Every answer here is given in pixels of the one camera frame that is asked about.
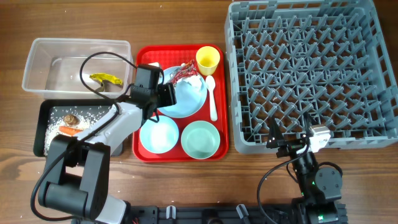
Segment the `light blue bowl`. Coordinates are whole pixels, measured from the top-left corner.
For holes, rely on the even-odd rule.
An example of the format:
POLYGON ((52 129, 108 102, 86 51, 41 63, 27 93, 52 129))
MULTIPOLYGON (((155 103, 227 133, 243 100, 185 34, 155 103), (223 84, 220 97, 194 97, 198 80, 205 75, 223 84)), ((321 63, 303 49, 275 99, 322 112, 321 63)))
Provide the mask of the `light blue bowl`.
POLYGON ((159 122, 147 121, 139 132, 144 148, 154 154, 169 152, 177 144, 179 128, 176 122, 167 116, 159 116, 159 122))

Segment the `orange carrot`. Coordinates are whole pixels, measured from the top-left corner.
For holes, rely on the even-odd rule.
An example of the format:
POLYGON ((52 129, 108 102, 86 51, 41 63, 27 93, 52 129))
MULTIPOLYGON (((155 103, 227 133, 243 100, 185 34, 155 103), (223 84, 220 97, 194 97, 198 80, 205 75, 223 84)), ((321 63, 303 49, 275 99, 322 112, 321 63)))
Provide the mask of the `orange carrot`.
POLYGON ((61 133, 66 134, 66 135, 69 135, 69 136, 74 136, 74 135, 76 135, 76 134, 82 132, 81 129, 71 128, 71 127, 68 127, 68 126, 60 126, 60 127, 58 128, 58 130, 59 130, 61 133))

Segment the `red foil wrapper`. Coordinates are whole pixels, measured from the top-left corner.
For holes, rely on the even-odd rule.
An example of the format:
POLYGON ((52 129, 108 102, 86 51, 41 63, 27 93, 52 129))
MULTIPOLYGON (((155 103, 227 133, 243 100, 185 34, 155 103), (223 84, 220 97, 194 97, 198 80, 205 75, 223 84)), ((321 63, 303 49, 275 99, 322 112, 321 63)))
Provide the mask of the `red foil wrapper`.
POLYGON ((183 78, 189 78, 189 77, 195 76, 197 74, 198 74, 198 72, 195 67, 195 59, 193 59, 193 60, 189 61, 188 63, 185 63, 184 65, 182 65, 175 72, 172 72, 170 74, 169 83, 176 85, 179 80, 181 80, 183 78))

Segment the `brown food lump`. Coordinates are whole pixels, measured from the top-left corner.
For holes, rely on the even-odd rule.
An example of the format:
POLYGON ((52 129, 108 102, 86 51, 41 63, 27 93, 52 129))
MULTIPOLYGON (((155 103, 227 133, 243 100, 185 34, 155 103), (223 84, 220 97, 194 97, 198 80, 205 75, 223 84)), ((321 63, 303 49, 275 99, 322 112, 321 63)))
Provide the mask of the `brown food lump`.
POLYGON ((63 117, 63 121, 68 126, 74 126, 79 124, 79 119, 73 114, 67 114, 63 117))

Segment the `white rice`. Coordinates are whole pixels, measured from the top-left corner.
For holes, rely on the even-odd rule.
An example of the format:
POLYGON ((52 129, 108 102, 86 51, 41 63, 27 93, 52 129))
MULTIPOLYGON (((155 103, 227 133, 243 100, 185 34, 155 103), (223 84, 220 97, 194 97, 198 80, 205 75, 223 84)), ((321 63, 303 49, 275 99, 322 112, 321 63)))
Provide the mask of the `white rice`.
POLYGON ((44 155, 47 156, 50 143, 55 136, 59 134, 67 135, 61 132, 59 127, 65 126, 85 130, 102 118, 110 108, 111 106, 54 106, 50 108, 45 131, 44 155), (77 124, 67 124, 64 121, 64 117, 67 115, 73 115, 78 121, 77 124))

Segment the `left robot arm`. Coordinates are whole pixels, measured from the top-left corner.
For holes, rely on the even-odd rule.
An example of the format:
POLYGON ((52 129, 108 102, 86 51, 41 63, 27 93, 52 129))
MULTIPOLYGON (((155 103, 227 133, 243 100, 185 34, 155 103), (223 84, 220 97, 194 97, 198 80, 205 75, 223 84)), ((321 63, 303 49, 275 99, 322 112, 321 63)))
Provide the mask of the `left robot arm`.
POLYGON ((130 95, 108 99, 109 112, 91 128, 74 136, 58 135, 50 144, 43 174, 30 198, 35 216, 53 221, 38 212, 41 205, 64 212, 63 220, 122 223, 127 203, 108 193, 109 165, 113 149, 146 121, 158 108, 176 104, 171 83, 133 85, 130 95))

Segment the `yellow plastic cup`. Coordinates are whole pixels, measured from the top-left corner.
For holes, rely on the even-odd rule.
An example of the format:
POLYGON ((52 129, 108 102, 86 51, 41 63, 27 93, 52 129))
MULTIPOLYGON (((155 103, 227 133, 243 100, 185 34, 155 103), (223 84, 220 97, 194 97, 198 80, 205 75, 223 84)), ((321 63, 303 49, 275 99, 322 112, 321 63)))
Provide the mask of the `yellow plastic cup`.
POLYGON ((204 46, 198 49, 196 53, 197 67, 204 76, 212 75, 221 60, 218 50, 211 46, 204 46))

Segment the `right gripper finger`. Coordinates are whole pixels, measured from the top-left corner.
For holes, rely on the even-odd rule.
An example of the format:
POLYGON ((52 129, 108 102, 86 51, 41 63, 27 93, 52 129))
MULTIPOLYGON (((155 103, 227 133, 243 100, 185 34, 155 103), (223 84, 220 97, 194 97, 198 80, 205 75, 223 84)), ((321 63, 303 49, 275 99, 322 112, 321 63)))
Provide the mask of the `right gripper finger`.
POLYGON ((281 141, 284 137, 280 131, 279 125, 277 124, 274 117, 269 120, 269 142, 271 141, 281 141))
POLYGON ((313 125, 316 125, 316 121, 311 117, 309 112, 304 112, 303 120, 304 120, 304 128, 305 128, 306 137, 312 137, 313 134, 312 134, 312 131, 310 130, 310 127, 313 125))

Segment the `yellow wrapper strip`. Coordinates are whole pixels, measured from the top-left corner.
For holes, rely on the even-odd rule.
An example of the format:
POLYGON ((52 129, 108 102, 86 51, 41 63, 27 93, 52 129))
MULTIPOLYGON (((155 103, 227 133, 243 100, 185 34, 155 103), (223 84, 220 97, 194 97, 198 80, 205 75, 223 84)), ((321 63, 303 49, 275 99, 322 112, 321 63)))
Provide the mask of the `yellow wrapper strip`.
POLYGON ((123 86, 123 81, 120 78, 107 73, 93 73, 90 78, 100 84, 100 87, 96 89, 97 92, 110 92, 111 85, 123 86))

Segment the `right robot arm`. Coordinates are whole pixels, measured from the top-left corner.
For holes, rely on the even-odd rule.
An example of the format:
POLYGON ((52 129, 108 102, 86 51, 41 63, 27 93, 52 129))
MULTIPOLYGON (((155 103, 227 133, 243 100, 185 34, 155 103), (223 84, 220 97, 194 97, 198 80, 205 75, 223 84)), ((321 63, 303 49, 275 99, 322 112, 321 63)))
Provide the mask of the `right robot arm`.
POLYGON ((259 210, 266 223, 347 223, 346 206, 341 199, 343 171, 332 162, 317 162, 315 153, 324 148, 331 138, 330 130, 304 113, 305 134, 301 138, 286 139, 275 118, 269 120, 268 148, 277 149, 277 157, 289 157, 269 170, 262 180, 280 167, 292 165, 295 181, 302 196, 292 199, 291 204, 279 208, 265 207, 258 199, 259 210))

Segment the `teal green bowl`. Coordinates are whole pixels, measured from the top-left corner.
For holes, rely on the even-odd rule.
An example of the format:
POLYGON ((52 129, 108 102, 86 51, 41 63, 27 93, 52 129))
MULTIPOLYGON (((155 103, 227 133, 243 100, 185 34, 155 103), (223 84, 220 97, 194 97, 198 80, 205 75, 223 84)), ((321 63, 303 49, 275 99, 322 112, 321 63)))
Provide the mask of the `teal green bowl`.
POLYGON ((214 125, 207 121, 194 121, 187 125, 181 135, 184 152, 194 159, 208 159, 221 144, 221 137, 214 125))

